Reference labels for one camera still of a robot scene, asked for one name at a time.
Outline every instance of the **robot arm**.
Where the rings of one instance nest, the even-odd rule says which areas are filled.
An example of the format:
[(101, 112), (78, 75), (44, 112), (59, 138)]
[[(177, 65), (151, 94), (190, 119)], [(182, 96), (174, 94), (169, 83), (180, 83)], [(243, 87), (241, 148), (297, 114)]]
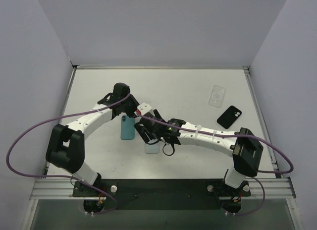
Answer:
[(101, 179), (101, 176), (84, 161), (85, 139), (101, 125), (111, 121), (121, 113), (135, 117), (134, 112), (139, 103), (133, 95), (110, 109), (99, 111), (122, 100), (128, 94), (130, 94), (129, 86), (117, 83), (113, 92), (107, 94), (94, 106), (93, 110), (98, 110), (98, 112), (84, 115), (67, 125), (57, 124), (52, 130), (46, 160), (90, 185), (95, 184), (97, 180)]
[[(100, 110), (114, 104), (130, 93), (129, 86), (117, 83), (113, 92), (106, 95), (95, 106), (94, 110)], [(74, 177), (91, 185), (97, 185), (101, 179), (100, 174), (92, 170), (85, 163), (85, 139), (91, 135), (104, 123), (111, 121), (121, 113), (126, 113), (129, 117), (142, 115), (143, 118), (135, 124), (135, 128), (141, 135), (145, 143), (150, 140), (160, 140), (167, 144), (196, 145), (216, 151), (220, 151), (233, 158), (233, 166), (225, 176), (225, 184), (239, 188), (246, 176), (256, 176), (263, 146), (248, 138), (221, 138), (201, 134), (198, 131), (209, 133), (237, 134), (236, 132), (221, 132), (213, 129), (199, 127), (180, 119), (171, 119), (166, 122), (157, 110), (153, 110), (147, 103), (139, 104), (130, 95), (128, 99), (110, 109), (98, 111), (80, 117), (68, 125), (57, 124), (51, 134), (46, 160), (53, 165), (63, 168)], [(195, 133), (179, 130), (153, 122), (153, 118), (163, 123), (177, 127), (196, 130)], [(251, 134), (250, 130), (242, 128), (238, 134)]]
[[(243, 180), (247, 176), (254, 177), (258, 173), (263, 152), (263, 146), (259, 141), (249, 138), (221, 138), (198, 132), (204, 131), (222, 135), (253, 135), (253, 133), (246, 128), (241, 128), (239, 132), (226, 132), (204, 128), (180, 119), (171, 119), (166, 122), (161, 118), (157, 110), (152, 110), (151, 106), (146, 103), (142, 103), (138, 106), (136, 114), (141, 115), (142, 118), (135, 124), (135, 127), (146, 143), (150, 140), (157, 139), (171, 144), (172, 148), (174, 148), (174, 144), (196, 145), (222, 152), (233, 158), (233, 165), (229, 168), (224, 178), (225, 184), (232, 188), (237, 189), (241, 187)], [(180, 130), (175, 127), (156, 123), (153, 122), (153, 119), (182, 129), (195, 130), (196, 132)]]

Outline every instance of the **wire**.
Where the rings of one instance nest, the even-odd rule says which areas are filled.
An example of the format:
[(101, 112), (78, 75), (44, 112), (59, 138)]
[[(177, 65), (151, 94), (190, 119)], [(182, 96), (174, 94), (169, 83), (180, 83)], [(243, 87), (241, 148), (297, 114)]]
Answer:
[[(52, 121), (55, 121), (55, 120), (59, 120), (59, 119), (62, 119), (62, 118), (67, 118), (67, 117), (74, 117), (74, 116), (80, 116), (80, 115), (87, 115), (87, 114), (92, 114), (92, 113), (96, 113), (96, 112), (101, 112), (103, 110), (106, 110), (106, 109), (109, 109), (117, 104), (120, 104), (121, 102), (125, 101), (128, 97), (130, 96), (130, 94), (128, 94), (125, 98), (123, 98), (122, 100), (118, 101), (118, 102), (115, 102), (107, 107), (104, 107), (102, 109), (99, 109), (99, 110), (91, 110), (91, 111), (87, 111), (87, 112), (82, 112), (82, 113), (76, 113), (76, 114), (72, 114), (72, 115), (63, 115), (63, 116), (59, 116), (59, 117), (55, 117), (55, 118), (51, 118), (51, 119), (47, 119), (45, 121), (42, 121), (42, 122), (39, 122), (38, 124), (28, 128), (27, 130), (25, 130), (22, 134), (20, 134), (15, 140), (14, 142), (11, 144), (8, 152), (7, 152), (7, 155), (6, 155), (6, 165), (8, 166), (8, 168), (14, 172), (15, 174), (17, 175), (20, 175), (20, 176), (24, 176), (24, 177), (34, 177), (34, 178), (49, 178), (49, 177), (59, 177), (59, 178), (70, 178), (70, 180), (74, 179), (74, 180), (77, 180), (79, 181), (80, 183), (104, 194), (105, 196), (107, 196), (108, 198), (110, 198), (112, 201), (115, 202), (115, 207), (114, 208), (111, 208), (111, 209), (107, 209), (107, 210), (103, 210), (103, 211), (100, 211), (98, 214), (102, 214), (102, 213), (107, 213), (107, 212), (110, 212), (110, 211), (113, 211), (117, 208), (117, 201), (115, 198), (113, 198), (111, 195), (109, 195), (108, 193), (106, 193), (105, 191), (99, 189), (99, 188), (96, 188), (94, 187), (93, 185), (90, 185), (88, 183), (85, 183), (81, 180), (79, 180), (78, 178), (75, 178), (73, 176), (69, 176), (69, 175), (41, 175), (41, 174), (26, 174), (26, 173), (22, 173), (22, 172), (19, 172), (17, 171), (16, 169), (13, 168), (13, 166), (11, 165), (10, 163), (10, 154), (14, 148), (14, 146), (20, 141), (20, 139), (25, 136), (28, 132), (30, 132), (31, 130), (33, 130), (34, 128), (38, 127), (38, 126), (41, 126), (45, 123), (48, 123), (48, 122), (52, 122)], [(179, 130), (183, 130), (183, 131), (188, 131), (188, 132), (196, 132), (196, 130), (191, 130), (191, 129), (187, 129), (187, 128), (181, 128), (181, 127), (178, 127), (178, 126), (175, 126), (175, 125), (172, 125), (172, 124), (168, 124), (168, 123), (165, 123), (165, 122), (161, 122), (159, 120), (156, 120), (156, 119), (153, 119), (153, 118), (149, 118), (149, 117), (146, 117), (146, 116), (143, 116), (143, 115), (140, 115), (140, 114), (137, 114), (139, 117), (142, 117), (144, 119), (147, 119), (147, 120), (150, 120), (150, 121), (153, 121), (153, 122), (156, 122), (156, 123), (159, 123), (159, 124), (162, 124), (162, 125), (165, 125), (165, 126), (169, 126), (169, 127), (174, 127), (176, 129), (179, 129)], [(269, 142), (267, 142), (266, 140), (264, 139), (261, 139), (259, 137), (256, 137), (256, 136), (252, 136), (252, 135), (244, 135), (244, 134), (234, 134), (234, 135), (222, 135), (222, 134), (214, 134), (214, 133), (209, 133), (209, 132), (205, 132), (205, 131), (198, 131), (199, 133), (201, 134), (206, 134), (206, 135), (215, 135), (216, 137), (221, 137), (221, 138), (229, 138), (229, 137), (245, 137), (245, 138), (253, 138), (253, 139), (256, 139), (264, 144), (266, 144), (267, 146), (271, 147), (272, 149), (274, 149), (277, 153), (279, 153), (287, 162), (288, 164), (290, 165), (290, 170), (288, 171), (258, 171), (260, 173), (279, 173), (279, 174), (284, 174), (284, 173), (290, 173), (294, 170), (294, 166), (292, 164), (292, 162), (288, 159), (288, 157), (281, 151), (279, 150), (277, 147), (275, 147), (274, 145), (270, 144)], [(247, 213), (242, 213), (242, 214), (236, 214), (236, 216), (245, 216), (245, 215), (248, 215), (248, 214), (251, 214), (251, 213), (254, 213), (255, 211), (257, 211), (258, 209), (260, 209), (263, 205), (264, 205), (264, 202), (265, 202), (265, 191), (264, 191), (264, 187), (262, 185), (262, 183), (254, 178), (254, 177), (251, 177), (253, 179), (255, 179), (261, 186), (262, 190), (263, 190), (263, 200), (262, 200), (262, 203), (257, 207), (255, 208), (254, 210), (252, 211), (249, 211)]]
[(262, 188), (263, 198), (262, 198), (261, 204), (260, 204), (258, 207), (256, 207), (255, 209), (253, 209), (253, 210), (251, 210), (251, 211), (248, 211), (248, 212), (246, 212), (246, 213), (233, 214), (233, 213), (228, 212), (228, 211), (226, 211), (226, 210), (224, 209), (226, 212), (228, 212), (229, 214), (234, 215), (234, 216), (242, 217), (242, 216), (246, 216), (246, 215), (252, 214), (252, 213), (256, 212), (257, 210), (259, 210), (260, 208), (263, 207), (263, 205), (264, 205), (264, 203), (265, 203), (265, 190), (264, 190), (264, 186), (262, 185), (262, 183), (261, 183), (257, 178), (255, 178), (255, 177), (251, 177), (251, 178), (252, 178), (252, 179), (255, 179), (255, 180), (260, 184), (260, 186), (261, 186), (261, 188)]
[(55, 121), (55, 120), (59, 120), (59, 119), (62, 119), (62, 118), (67, 118), (67, 117), (74, 117), (74, 116), (80, 116), (80, 115), (87, 115), (87, 114), (92, 114), (92, 113), (96, 113), (96, 112), (101, 112), (103, 110), (106, 110), (106, 109), (109, 109), (109, 108), (112, 108), (114, 107), (115, 105), (117, 104), (120, 104), (121, 102), (125, 101), (128, 97), (130, 96), (130, 94), (128, 94), (126, 97), (124, 97), (122, 100), (119, 100), (118, 102), (115, 102), (107, 107), (104, 107), (102, 109), (99, 109), (99, 110), (90, 110), (90, 111), (87, 111), (87, 112), (82, 112), (82, 113), (77, 113), (77, 114), (72, 114), (72, 115), (63, 115), (63, 116), (59, 116), (59, 117), (54, 117), (54, 118), (51, 118), (51, 119), (48, 119), (48, 120), (45, 120), (45, 121), (42, 121), (42, 122), (39, 122), (38, 124), (36, 125), (33, 125), (32, 127), (28, 128), (27, 130), (25, 130), (22, 134), (20, 134), (20, 136), (18, 136), (14, 142), (11, 144), (7, 154), (6, 154), (6, 159), (5, 159), (5, 162), (6, 162), (6, 165), (8, 166), (8, 168), (18, 174), (18, 175), (21, 175), (21, 176), (24, 176), (24, 177), (33, 177), (33, 178), (49, 178), (49, 177), (59, 177), (59, 178), (70, 178), (71, 180), (72, 179), (75, 179), (77, 181), (79, 181), (80, 183), (104, 194), (105, 196), (107, 196), (108, 198), (110, 198), (112, 201), (115, 202), (115, 207), (114, 208), (111, 208), (111, 209), (107, 209), (107, 210), (104, 210), (102, 211), (102, 213), (106, 213), (106, 212), (110, 212), (110, 211), (113, 211), (117, 208), (117, 201), (115, 198), (113, 198), (111, 195), (109, 195), (108, 193), (102, 191), (101, 189), (99, 188), (96, 188), (94, 187), (93, 185), (90, 185), (88, 183), (85, 183), (85, 182), (82, 182), (81, 180), (79, 180), (78, 178), (76, 177), (73, 177), (73, 176), (69, 176), (69, 175), (61, 175), (61, 174), (54, 174), (54, 175), (44, 175), (44, 174), (26, 174), (26, 173), (22, 173), (22, 172), (19, 172), (17, 171), (16, 169), (14, 169), (10, 163), (10, 154), (14, 148), (14, 146), (18, 143), (18, 141), (20, 141), (20, 139), (25, 136), (28, 132), (30, 132), (31, 130), (33, 130), (34, 128), (38, 127), (38, 126), (41, 126), (45, 123), (48, 123), (48, 122), (52, 122), (52, 121)]
[[(162, 121), (150, 118), (150, 117), (146, 117), (146, 116), (143, 116), (143, 115), (140, 115), (140, 114), (137, 114), (137, 116), (139, 116), (141, 118), (144, 118), (144, 119), (147, 119), (149, 121), (156, 122), (156, 123), (168, 126), (168, 127), (173, 127), (173, 128), (179, 129), (179, 130), (183, 130), (183, 131), (187, 131), (187, 132), (196, 132), (196, 130), (193, 130), (193, 129), (187, 129), (187, 128), (175, 126), (173, 124), (165, 123), (165, 122), (162, 122)], [(291, 160), (280, 149), (278, 149), (273, 144), (269, 143), (268, 141), (266, 141), (266, 140), (264, 140), (264, 139), (262, 139), (260, 137), (256, 137), (256, 136), (253, 136), (253, 135), (247, 135), (247, 134), (223, 135), (223, 134), (214, 134), (214, 133), (206, 132), (206, 131), (198, 131), (198, 132), (201, 133), (201, 134), (206, 134), (206, 135), (210, 135), (210, 136), (215, 135), (216, 137), (221, 137), (221, 138), (246, 137), (246, 138), (256, 139), (256, 140), (266, 144), (267, 146), (269, 146), (273, 150), (275, 150), (278, 154), (280, 154), (287, 161), (287, 163), (290, 166), (290, 169), (288, 171), (261, 171), (261, 170), (259, 170), (258, 172), (260, 172), (260, 173), (287, 174), (287, 173), (291, 173), (294, 170), (293, 163), (291, 162)]]
[(159, 142), (160, 140), (156, 140), (155, 142), (147, 143), (148, 145), (155, 145)]
[(240, 196), (237, 199), (233, 200), (233, 202), (238, 202), (241, 199), (241, 197), (242, 197), (242, 191), (240, 193)]
[(173, 151), (172, 151), (172, 153), (171, 153), (171, 154), (167, 154), (167, 153), (164, 151), (164, 147), (166, 147), (166, 145), (167, 145), (167, 144), (164, 144), (164, 146), (163, 146), (163, 148), (162, 148), (163, 153), (164, 153), (165, 155), (167, 155), (168, 157), (173, 156), (173, 155), (174, 155), (174, 153), (175, 153), (175, 147), (174, 147), (174, 144), (172, 144), (172, 143), (171, 143), (171, 147), (172, 147), (172, 149), (173, 149)]

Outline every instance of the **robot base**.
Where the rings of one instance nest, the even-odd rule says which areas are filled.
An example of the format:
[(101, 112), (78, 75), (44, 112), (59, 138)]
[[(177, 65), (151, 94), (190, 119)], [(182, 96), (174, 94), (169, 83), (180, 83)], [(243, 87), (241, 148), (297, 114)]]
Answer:
[[(251, 196), (250, 188), (242, 188), (245, 185), (249, 185), (247, 181), (234, 189), (225, 185), (223, 179), (100, 179), (98, 182), (99, 188), (116, 198), (118, 210), (219, 209), (219, 197), (238, 197), (241, 193), (244, 197)], [(75, 182), (73, 197), (98, 197), (99, 194)], [(98, 202), (85, 201), (85, 210), (99, 212), (101, 206)], [(115, 207), (115, 203), (107, 199), (102, 207), (110, 209)]]

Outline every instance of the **glass panel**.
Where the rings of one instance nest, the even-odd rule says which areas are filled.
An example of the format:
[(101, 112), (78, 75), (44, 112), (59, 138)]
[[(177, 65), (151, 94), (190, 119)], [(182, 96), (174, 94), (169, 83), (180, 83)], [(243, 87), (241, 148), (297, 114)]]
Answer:
[[(245, 200), (241, 212), (260, 204)], [(32, 230), (116, 230), (116, 229), (217, 229), (294, 230), (286, 200), (267, 200), (259, 211), (245, 216), (225, 216), (222, 210), (129, 210), (85, 217), (82, 200), (39, 200)]]

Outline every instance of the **gray wall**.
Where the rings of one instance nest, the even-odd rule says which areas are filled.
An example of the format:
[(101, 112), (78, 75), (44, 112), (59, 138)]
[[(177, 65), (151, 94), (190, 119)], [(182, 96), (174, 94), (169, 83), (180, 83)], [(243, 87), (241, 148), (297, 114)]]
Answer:
[[(0, 223), (20, 229), (34, 184), (5, 164), (13, 140), (59, 115), (72, 67), (37, 0), (0, 0)], [(42, 173), (53, 124), (34, 130), (13, 150), (19, 171)]]
[(286, 0), (39, 0), (73, 64), (250, 65)]
[(317, 0), (287, 0), (252, 62), (251, 78), (272, 142), (294, 162), (291, 177), (305, 229), (315, 230)]

